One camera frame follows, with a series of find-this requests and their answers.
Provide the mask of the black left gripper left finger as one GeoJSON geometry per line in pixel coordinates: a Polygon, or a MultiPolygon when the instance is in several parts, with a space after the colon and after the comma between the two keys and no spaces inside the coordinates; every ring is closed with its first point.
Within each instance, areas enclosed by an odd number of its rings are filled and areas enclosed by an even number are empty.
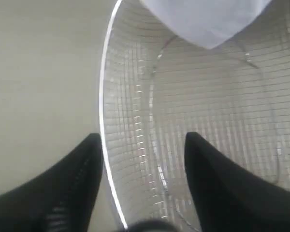
{"type": "Polygon", "coordinates": [[[86,232],[103,172],[101,136],[89,134],[34,179],[0,195],[0,232],[86,232]]]}

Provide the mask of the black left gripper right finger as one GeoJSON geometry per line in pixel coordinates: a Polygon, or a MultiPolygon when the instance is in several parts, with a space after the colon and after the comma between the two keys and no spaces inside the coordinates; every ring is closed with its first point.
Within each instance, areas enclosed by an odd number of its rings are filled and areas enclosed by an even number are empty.
{"type": "Polygon", "coordinates": [[[203,232],[290,232],[290,191],[242,168],[196,132],[185,172],[203,232]]]}

